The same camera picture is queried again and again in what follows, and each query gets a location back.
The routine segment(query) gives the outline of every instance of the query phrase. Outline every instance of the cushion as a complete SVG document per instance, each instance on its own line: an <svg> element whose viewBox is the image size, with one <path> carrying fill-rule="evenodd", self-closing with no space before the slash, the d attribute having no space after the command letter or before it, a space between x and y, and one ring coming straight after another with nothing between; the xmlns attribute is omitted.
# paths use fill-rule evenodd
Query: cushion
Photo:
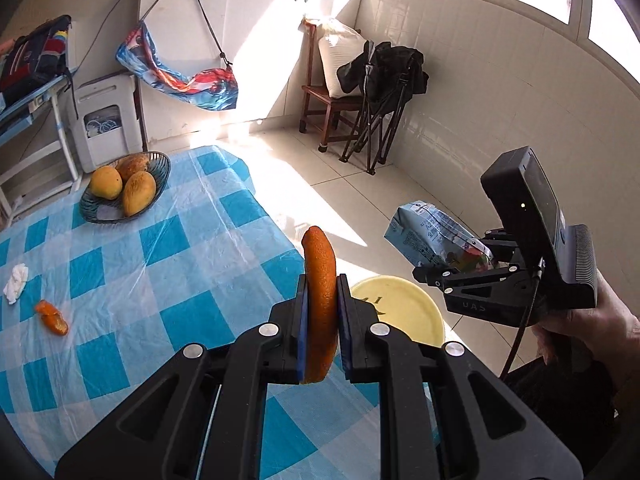
<svg viewBox="0 0 640 480"><path fill-rule="evenodd" d="M336 75L337 70L348 62L362 54L365 39L352 28L339 22L335 18L324 20L318 25L318 49L324 80L329 91L329 96L337 99L347 95L360 95L360 88L345 94L340 88L340 82Z"/></svg>

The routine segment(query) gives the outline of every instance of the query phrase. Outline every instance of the silver screw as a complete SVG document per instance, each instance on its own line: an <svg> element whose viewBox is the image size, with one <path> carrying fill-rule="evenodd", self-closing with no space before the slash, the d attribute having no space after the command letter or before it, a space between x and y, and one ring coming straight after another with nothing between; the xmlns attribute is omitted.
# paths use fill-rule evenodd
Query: silver screw
<svg viewBox="0 0 640 480"><path fill-rule="evenodd" d="M453 355L453 357L460 357L463 353L465 353L465 347L463 347L456 341L447 343L447 345L444 347L444 350L447 354Z"/></svg>
<svg viewBox="0 0 640 480"><path fill-rule="evenodd" d="M194 343L194 344L185 346L184 350L182 351L182 354L187 359L197 359L202 355L202 352L203 352L202 346L196 345L196 343Z"/></svg>
<svg viewBox="0 0 640 480"><path fill-rule="evenodd" d="M261 325L260 328L258 329L258 332L260 332L260 334L265 337L271 337L273 335L276 335L279 331L280 329L278 328L278 326L273 323L265 323L264 325Z"/></svg>
<svg viewBox="0 0 640 480"><path fill-rule="evenodd" d="M388 335L391 332L389 325L384 323L374 323L369 327L369 330L374 335Z"/></svg>

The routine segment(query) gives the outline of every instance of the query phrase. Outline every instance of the white storage box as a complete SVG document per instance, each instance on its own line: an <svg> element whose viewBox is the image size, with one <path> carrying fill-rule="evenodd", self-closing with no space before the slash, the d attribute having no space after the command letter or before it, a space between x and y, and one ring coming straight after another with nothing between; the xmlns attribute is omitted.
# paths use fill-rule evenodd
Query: white storage box
<svg viewBox="0 0 640 480"><path fill-rule="evenodd" d="M76 89L79 119L73 107L73 136L85 173L116 158L142 151L142 135L133 101L134 76L118 73Z"/></svg>

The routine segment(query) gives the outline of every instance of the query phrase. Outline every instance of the blue and white tablecloth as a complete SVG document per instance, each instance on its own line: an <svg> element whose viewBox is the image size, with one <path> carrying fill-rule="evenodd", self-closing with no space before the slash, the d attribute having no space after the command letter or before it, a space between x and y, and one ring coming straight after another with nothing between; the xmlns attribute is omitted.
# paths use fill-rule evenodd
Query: blue and white tablecloth
<svg viewBox="0 0 640 480"><path fill-rule="evenodd" d="M29 451L57 460L189 342L233 341L295 295L303 260L255 201L246 164L215 147L172 157L167 189L139 218L84 222L81 192L0 232L0 407ZM49 333L44 299L69 323ZM349 384L335 359L307 386L270 385L261 478L379 478L378 387Z"/></svg>

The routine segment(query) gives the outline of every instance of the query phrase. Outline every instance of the yellow bucket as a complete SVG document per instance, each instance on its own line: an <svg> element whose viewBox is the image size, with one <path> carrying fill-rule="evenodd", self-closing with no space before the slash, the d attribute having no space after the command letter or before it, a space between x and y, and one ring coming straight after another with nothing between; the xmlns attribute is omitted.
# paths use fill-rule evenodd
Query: yellow bucket
<svg viewBox="0 0 640 480"><path fill-rule="evenodd" d="M444 321L438 306L415 283L397 276L373 276L351 287L351 295L369 301L378 319L395 326L418 343L444 344Z"/></svg>

